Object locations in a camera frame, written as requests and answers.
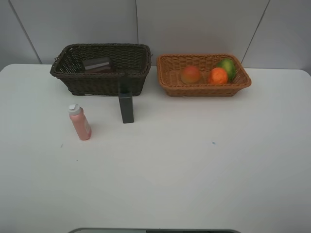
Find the light orange wicker basket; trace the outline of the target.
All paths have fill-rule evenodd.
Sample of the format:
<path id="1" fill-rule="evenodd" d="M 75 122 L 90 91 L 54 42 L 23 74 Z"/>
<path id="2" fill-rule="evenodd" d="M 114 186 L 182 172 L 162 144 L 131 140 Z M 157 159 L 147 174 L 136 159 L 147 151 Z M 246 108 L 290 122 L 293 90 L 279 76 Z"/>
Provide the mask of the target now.
<path id="1" fill-rule="evenodd" d="M 233 62 L 236 72 L 227 84 L 211 85 L 207 79 L 210 71 L 223 59 Z M 181 71 L 186 66 L 199 68 L 202 78 L 194 84 L 181 81 Z M 159 84 L 171 97 L 231 97 L 251 85 L 251 79 L 240 61 L 230 54 L 163 54 L 156 61 Z"/>

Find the orange tangerine fruit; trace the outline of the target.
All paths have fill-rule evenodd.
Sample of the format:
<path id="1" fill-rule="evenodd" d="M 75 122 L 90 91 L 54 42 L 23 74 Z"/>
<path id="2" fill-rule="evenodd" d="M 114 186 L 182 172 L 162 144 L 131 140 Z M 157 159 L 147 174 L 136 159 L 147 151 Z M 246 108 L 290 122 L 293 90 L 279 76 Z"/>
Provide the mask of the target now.
<path id="1" fill-rule="evenodd" d="M 209 73 L 208 83 L 212 85 L 227 84 L 228 74 L 224 68 L 216 67 Z"/>

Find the dark brown wicker basket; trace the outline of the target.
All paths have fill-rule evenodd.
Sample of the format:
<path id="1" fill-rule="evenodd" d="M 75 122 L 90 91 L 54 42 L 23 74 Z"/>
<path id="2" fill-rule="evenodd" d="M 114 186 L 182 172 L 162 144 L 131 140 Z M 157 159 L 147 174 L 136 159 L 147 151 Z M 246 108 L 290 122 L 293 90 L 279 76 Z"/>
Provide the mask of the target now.
<path id="1" fill-rule="evenodd" d="M 110 72 L 86 73 L 84 61 L 109 58 Z M 53 63 L 50 74 L 61 80 L 75 96 L 117 96 L 118 79 L 131 80 L 133 96 L 141 94 L 151 68 L 151 51 L 144 44 L 71 44 Z"/>

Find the pink bottle white cap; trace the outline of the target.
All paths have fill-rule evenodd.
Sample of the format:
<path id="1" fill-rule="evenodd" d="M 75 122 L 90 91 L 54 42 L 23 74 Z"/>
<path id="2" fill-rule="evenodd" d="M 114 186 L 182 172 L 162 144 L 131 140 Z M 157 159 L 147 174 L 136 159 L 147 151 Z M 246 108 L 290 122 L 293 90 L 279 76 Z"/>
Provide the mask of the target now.
<path id="1" fill-rule="evenodd" d="M 68 112 L 80 140 L 89 140 L 91 138 L 92 131 L 83 108 L 78 104 L 71 104 Z"/>

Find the green mango fruit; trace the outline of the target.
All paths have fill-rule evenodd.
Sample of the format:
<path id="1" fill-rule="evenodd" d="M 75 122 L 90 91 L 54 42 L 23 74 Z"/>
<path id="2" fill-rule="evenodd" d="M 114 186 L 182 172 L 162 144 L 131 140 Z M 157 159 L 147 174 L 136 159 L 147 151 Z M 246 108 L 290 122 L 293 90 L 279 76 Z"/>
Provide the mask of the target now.
<path id="1" fill-rule="evenodd" d="M 221 60 L 216 65 L 216 67 L 223 68 L 227 72 L 228 81 L 229 82 L 233 81 L 237 70 L 236 70 L 234 62 L 231 59 L 226 58 L 226 59 Z"/>

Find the translucent purple plastic cup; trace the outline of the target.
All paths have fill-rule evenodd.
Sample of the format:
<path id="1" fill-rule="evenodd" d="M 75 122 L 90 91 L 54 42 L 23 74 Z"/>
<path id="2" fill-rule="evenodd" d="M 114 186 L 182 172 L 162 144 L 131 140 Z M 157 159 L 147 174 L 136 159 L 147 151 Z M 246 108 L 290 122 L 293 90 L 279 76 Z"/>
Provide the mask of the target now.
<path id="1" fill-rule="evenodd" d="M 113 73 L 115 68 L 109 57 L 83 60 L 85 73 Z"/>

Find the red yellow peach fruit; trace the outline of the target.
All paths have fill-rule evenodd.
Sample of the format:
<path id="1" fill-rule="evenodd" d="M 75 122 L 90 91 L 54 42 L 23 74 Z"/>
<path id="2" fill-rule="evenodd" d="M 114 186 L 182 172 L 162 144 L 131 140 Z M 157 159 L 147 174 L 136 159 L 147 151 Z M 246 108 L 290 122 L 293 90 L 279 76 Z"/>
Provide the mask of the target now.
<path id="1" fill-rule="evenodd" d="M 180 79 L 185 84 L 193 84 L 202 78 L 201 71 L 195 66 L 187 66 L 181 70 Z"/>

